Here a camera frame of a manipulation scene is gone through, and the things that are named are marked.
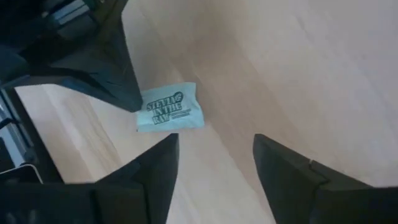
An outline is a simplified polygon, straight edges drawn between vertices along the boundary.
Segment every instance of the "light wood surface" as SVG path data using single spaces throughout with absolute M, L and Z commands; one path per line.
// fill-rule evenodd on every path
M 252 158 L 263 133 L 375 186 L 398 185 L 398 2 L 130 0 L 141 90 L 196 82 L 169 223 L 274 223 Z M 101 178 L 168 133 L 59 86 L 18 92 L 67 182 Z

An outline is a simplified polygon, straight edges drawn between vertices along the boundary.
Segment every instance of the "wooden floor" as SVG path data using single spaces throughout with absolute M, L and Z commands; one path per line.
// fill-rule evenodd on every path
M 130 0 L 141 90 L 196 82 L 169 223 L 274 223 L 255 172 L 265 134 L 375 186 L 398 185 L 396 0 Z M 59 86 L 19 88 L 67 182 L 101 178 L 168 133 Z

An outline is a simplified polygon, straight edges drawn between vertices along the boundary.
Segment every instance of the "light blue packet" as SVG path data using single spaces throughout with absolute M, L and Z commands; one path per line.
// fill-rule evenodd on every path
M 196 100 L 196 83 L 186 82 L 143 91 L 137 112 L 139 132 L 200 128 L 205 125 Z

